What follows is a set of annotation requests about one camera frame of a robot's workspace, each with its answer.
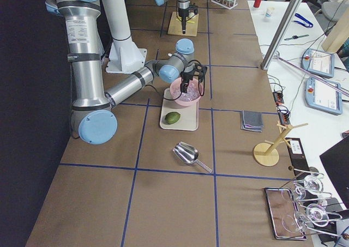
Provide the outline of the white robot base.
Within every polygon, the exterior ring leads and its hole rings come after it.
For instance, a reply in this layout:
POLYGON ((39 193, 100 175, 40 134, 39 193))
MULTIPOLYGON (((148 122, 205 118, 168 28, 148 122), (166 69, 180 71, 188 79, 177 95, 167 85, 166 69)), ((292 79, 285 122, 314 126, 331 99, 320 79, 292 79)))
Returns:
POLYGON ((112 46, 106 71, 131 74, 144 66, 147 50, 133 42, 124 0, 102 0, 109 24, 112 46))

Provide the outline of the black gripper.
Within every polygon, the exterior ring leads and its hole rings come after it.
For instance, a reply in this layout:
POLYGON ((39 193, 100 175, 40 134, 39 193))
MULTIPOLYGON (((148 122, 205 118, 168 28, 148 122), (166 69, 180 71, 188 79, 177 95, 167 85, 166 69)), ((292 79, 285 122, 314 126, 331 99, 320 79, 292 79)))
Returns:
POLYGON ((194 15, 197 14, 197 5, 191 3, 179 3, 178 7, 178 18, 182 25, 182 34, 186 33, 186 21, 189 17, 189 13, 192 12, 194 15))
POLYGON ((180 91, 187 92, 189 81, 194 77, 198 77, 198 82, 202 83, 205 80, 207 67, 203 66, 200 62, 193 62, 192 70, 189 72, 182 72, 180 74, 182 81, 180 83, 180 91))

